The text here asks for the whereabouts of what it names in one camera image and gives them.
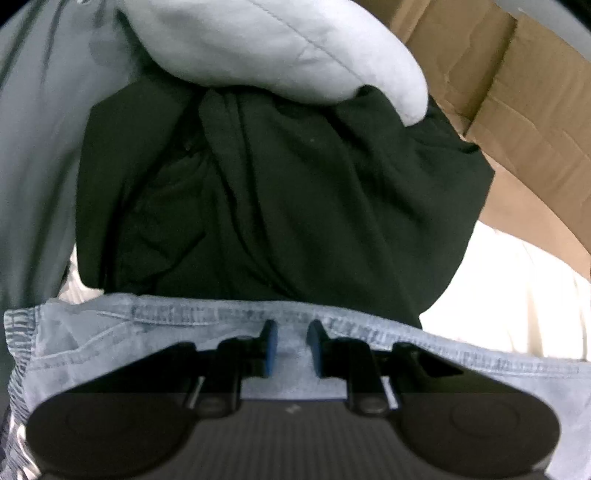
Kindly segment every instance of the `black fabric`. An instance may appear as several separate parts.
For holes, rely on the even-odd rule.
[[[370,86],[314,108],[151,76],[91,112],[80,276],[107,292],[297,300],[420,327],[492,178],[433,100],[405,128]]]

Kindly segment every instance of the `gray fabric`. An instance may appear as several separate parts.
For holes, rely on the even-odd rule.
[[[181,340],[212,349],[225,338],[258,335],[279,324],[278,354],[270,380],[248,379],[243,398],[344,398],[341,380],[316,377],[306,330],[320,319],[330,336],[360,338],[376,349],[407,341],[528,391],[557,413],[561,441],[548,473],[556,480],[591,476],[591,364],[493,352],[443,339],[397,322],[345,309],[293,302],[238,302],[111,294],[73,306],[50,300],[7,312],[4,324],[17,367],[11,378],[16,425],[46,398],[92,380]],[[15,478],[23,453],[8,439],[7,469]]]
[[[0,312],[57,295],[89,110],[148,63],[111,0],[31,0],[0,30]],[[12,365],[0,339],[3,410]]]

